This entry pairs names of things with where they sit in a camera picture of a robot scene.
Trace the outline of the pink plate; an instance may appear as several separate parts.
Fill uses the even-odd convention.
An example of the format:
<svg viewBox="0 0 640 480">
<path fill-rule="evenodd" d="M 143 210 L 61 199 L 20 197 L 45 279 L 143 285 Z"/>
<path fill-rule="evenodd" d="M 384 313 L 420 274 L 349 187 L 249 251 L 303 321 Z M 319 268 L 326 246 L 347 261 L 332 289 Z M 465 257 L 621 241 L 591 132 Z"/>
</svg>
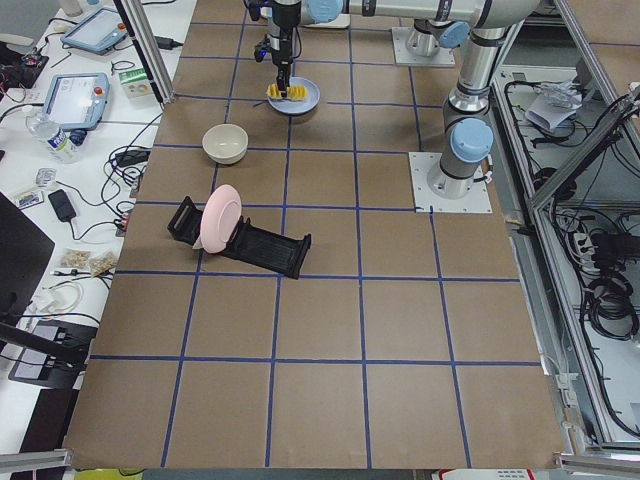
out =
<svg viewBox="0 0 640 480">
<path fill-rule="evenodd" d="M 200 222 L 200 243 L 211 254 L 223 251 L 242 213 L 238 191 L 231 185 L 219 186 L 209 197 Z"/>
</svg>

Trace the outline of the black dish rack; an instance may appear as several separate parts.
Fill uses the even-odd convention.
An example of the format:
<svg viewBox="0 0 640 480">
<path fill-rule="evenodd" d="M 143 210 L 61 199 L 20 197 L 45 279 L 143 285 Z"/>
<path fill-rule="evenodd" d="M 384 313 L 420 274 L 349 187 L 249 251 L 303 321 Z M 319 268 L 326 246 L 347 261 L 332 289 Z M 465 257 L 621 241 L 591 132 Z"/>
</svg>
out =
<svg viewBox="0 0 640 480">
<path fill-rule="evenodd" d="M 237 220 L 231 237 L 223 241 L 223 248 L 214 255 L 252 264 L 292 279 L 298 279 L 306 254 L 311 247 L 312 236 L 306 234 L 296 240 L 255 227 L 251 219 L 232 214 Z M 206 250 L 202 239 L 205 213 L 186 196 L 169 222 L 167 229 L 174 240 L 186 243 L 194 249 Z"/>
</svg>

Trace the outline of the clear water bottle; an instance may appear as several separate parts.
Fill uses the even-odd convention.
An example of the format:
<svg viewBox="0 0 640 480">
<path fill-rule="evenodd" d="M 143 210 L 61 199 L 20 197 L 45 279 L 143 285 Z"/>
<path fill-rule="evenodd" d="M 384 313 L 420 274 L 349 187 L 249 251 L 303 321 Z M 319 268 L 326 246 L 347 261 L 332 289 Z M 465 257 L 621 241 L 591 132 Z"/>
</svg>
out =
<svg viewBox="0 0 640 480">
<path fill-rule="evenodd" d="M 76 146 L 62 127 L 41 110 L 26 116 L 29 132 L 62 164 L 73 164 L 79 160 Z"/>
</svg>

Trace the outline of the cream bowl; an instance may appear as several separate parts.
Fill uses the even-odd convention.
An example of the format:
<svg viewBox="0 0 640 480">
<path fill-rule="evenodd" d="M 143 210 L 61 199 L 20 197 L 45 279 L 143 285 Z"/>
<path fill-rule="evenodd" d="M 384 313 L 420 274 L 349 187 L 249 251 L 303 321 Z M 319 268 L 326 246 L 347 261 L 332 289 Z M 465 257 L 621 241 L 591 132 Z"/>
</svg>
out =
<svg viewBox="0 0 640 480">
<path fill-rule="evenodd" d="M 211 127 L 202 138 L 202 148 L 214 162 L 232 165 L 246 154 L 249 138 L 247 132 L 234 124 L 219 124 Z"/>
</svg>

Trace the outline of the aluminium frame post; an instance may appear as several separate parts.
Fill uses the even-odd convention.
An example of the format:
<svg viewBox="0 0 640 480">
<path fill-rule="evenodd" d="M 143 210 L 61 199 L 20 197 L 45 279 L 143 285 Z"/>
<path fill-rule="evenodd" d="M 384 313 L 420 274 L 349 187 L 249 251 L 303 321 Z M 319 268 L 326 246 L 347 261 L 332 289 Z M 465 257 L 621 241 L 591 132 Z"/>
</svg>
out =
<svg viewBox="0 0 640 480">
<path fill-rule="evenodd" d="M 114 5 L 142 63 L 159 104 L 174 101 L 173 84 L 141 1 L 114 0 Z"/>
</svg>

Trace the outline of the green white carton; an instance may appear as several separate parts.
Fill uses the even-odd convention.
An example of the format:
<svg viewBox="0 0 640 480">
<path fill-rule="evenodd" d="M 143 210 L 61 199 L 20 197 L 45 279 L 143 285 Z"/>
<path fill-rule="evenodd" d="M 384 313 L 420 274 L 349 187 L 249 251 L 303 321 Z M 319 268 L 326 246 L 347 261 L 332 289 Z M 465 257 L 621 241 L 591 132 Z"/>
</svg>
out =
<svg viewBox="0 0 640 480">
<path fill-rule="evenodd" d="M 143 68 L 122 71 L 118 74 L 118 79 L 125 96 L 129 99 L 153 93 L 151 83 Z"/>
</svg>

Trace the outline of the black power adapter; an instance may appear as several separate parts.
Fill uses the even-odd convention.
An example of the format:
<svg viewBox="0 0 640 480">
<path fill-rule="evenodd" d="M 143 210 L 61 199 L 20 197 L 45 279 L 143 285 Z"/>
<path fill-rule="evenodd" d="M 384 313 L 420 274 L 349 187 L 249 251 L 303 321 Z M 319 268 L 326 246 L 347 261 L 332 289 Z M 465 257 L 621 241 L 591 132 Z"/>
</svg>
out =
<svg viewBox="0 0 640 480">
<path fill-rule="evenodd" d="M 156 45 L 161 50 L 173 50 L 175 48 L 180 48 L 183 46 L 182 42 L 179 42 L 169 37 L 155 36 L 154 39 L 155 39 Z"/>
</svg>

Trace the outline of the upper blue teach pendant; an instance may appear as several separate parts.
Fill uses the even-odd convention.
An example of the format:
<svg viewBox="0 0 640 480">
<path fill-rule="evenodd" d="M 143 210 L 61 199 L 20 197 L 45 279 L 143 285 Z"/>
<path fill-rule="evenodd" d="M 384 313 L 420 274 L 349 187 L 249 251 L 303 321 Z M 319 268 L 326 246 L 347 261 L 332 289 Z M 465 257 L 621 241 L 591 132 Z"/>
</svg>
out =
<svg viewBox="0 0 640 480">
<path fill-rule="evenodd" d="M 55 75 L 44 102 L 44 112 L 63 130 L 94 130 L 101 121 L 110 83 L 104 73 Z"/>
</svg>

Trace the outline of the blue plate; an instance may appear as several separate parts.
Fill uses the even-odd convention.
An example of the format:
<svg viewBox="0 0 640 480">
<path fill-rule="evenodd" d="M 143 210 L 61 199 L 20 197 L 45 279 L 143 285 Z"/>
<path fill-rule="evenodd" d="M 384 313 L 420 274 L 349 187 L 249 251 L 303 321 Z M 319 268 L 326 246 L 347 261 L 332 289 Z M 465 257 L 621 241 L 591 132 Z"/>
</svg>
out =
<svg viewBox="0 0 640 480">
<path fill-rule="evenodd" d="M 311 80 L 292 76 L 290 78 L 291 87 L 304 87 L 306 89 L 305 96 L 300 100 L 276 99 L 267 96 L 269 105 L 276 111 L 285 115 L 299 116 L 312 111 L 320 100 L 320 89 Z"/>
</svg>

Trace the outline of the white rectangular tray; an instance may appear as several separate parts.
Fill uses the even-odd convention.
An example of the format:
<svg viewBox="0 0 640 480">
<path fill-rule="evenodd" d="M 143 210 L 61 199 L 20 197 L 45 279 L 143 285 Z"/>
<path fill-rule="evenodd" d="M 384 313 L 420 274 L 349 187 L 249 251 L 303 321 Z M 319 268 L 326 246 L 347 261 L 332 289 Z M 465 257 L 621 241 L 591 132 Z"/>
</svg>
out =
<svg viewBox="0 0 640 480">
<path fill-rule="evenodd" d="M 338 11 L 321 12 L 309 9 L 301 11 L 301 25 L 305 28 L 346 29 L 350 23 L 350 16 Z"/>
</svg>

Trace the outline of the yellow sliced bread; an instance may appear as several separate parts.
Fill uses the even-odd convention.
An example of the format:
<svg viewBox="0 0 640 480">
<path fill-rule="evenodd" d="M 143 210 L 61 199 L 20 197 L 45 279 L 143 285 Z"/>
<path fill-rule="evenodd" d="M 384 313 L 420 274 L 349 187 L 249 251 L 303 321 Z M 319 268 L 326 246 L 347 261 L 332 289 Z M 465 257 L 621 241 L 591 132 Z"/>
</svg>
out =
<svg viewBox="0 0 640 480">
<path fill-rule="evenodd" d="M 270 84 L 266 90 L 267 98 L 273 101 L 303 101 L 307 94 L 308 90 L 304 85 L 289 85 L 285 90 L 280 90 L 277 84 Z"/>
</svg>

